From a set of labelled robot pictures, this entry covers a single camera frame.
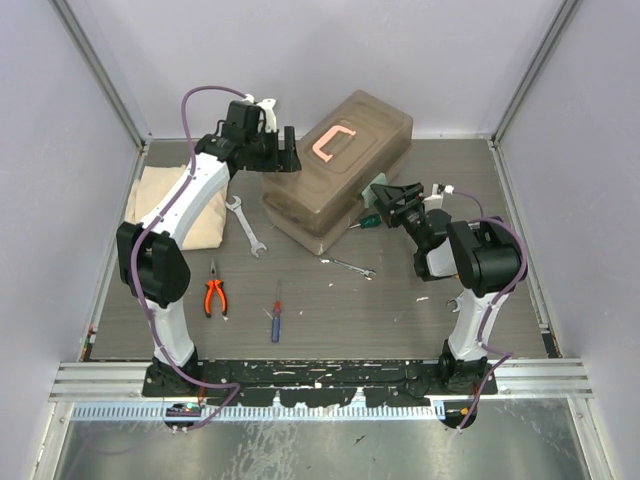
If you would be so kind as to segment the brown translucent toolbox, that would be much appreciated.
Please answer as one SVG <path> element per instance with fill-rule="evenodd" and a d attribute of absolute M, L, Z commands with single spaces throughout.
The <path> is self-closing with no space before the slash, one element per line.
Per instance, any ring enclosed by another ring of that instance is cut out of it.
<path fill-rule="evenodd" d="M 354 92 L 297 142 L 300 171 L 262 176 L 269 219 L 311 253 L 323 254 L 366 209 L 366 187 L 402 169 L 412 133 L 409 114 Z"/>

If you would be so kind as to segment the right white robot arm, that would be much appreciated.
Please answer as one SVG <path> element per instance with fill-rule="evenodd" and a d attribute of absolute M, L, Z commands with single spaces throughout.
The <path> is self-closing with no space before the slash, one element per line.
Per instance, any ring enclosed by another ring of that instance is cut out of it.
<path fill-rule="evenodd" d="M 489 345 L 500 308 L 526 278 L 527 251 L 521 237 L 498 216 L 455 220 L 443 209 L 444 197 L 477 198 L 452 185 L 434 184 L 430 195 L 414 183 L 372 183 L 374 207 L 389 228 L 402 227 L 416 245 L 414 271 L 425 282 L 456 278 L 461 293 L 451 300 L 457 320 L 444 341 L 435 378 L 459 394 L 481 379 L 488 355 L 507 355 Z"/>

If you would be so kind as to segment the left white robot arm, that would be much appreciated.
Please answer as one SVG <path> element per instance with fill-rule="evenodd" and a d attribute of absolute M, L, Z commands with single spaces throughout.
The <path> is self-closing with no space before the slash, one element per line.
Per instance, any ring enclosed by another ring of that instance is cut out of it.
<path fill-rule="evenodd" d="M 240 171 L 300 170 L 292 126 L 279 128 L 276 101 L 247 95 L 230 102 L 216 131 L 190 139 L 190 160 L 160 203 L 137 223 L 116 232 L 121 281 L 137 298 L 154 343 L 154 364 L 178 396 L 200 384 L 199 360 L 185 318 L 183 297 L 191 271 L 182 246 L 209 201 Z"/>

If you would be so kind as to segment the silver wrench near right arm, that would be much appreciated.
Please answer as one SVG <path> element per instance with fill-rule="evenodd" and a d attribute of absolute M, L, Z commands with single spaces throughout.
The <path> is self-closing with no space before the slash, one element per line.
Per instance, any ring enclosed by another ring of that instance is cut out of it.
<path fill-rule="evenodd" d="M 447 305 L 450 307 L 452 313 L 459 313 L 462 308 L 462 304 L 458 299 L 449 300 Z"/>

